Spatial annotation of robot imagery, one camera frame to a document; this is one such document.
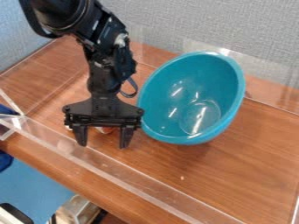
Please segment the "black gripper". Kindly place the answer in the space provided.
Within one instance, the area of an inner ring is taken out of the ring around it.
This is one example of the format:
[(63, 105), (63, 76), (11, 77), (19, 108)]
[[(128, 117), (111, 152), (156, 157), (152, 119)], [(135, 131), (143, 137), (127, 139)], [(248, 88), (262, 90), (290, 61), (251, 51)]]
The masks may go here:
[(88, 127), (121, 127), (119, 148), (128, 147), (135, 128), (141, 127), (144, 111), (120, 101), (116, 95), (89, 97), (84, 101), (68, 104), (61, 109), (64, 125), (72, 129), (77, 144), (83, 147), (88, 143)]

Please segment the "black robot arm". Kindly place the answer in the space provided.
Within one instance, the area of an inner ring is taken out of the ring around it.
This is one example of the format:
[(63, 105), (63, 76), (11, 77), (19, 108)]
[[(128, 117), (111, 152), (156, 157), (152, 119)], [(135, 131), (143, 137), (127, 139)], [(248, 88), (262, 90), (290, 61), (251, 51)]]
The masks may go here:
[(119, 99), (136, 96), (121, 91), (121, 85), (133, 81), (136, 72), (125, 25), (99, 0), (19, 0), (19, 3), (36, 34), (48, 39), (71, 35), (83, 47), (91, 97), (63, 107), (64, 125), (81, 146), (88, 142), (88, 128), (120, 128), (119, 147), (124, 149), (141, 127), (144, 114), (139, 107)]

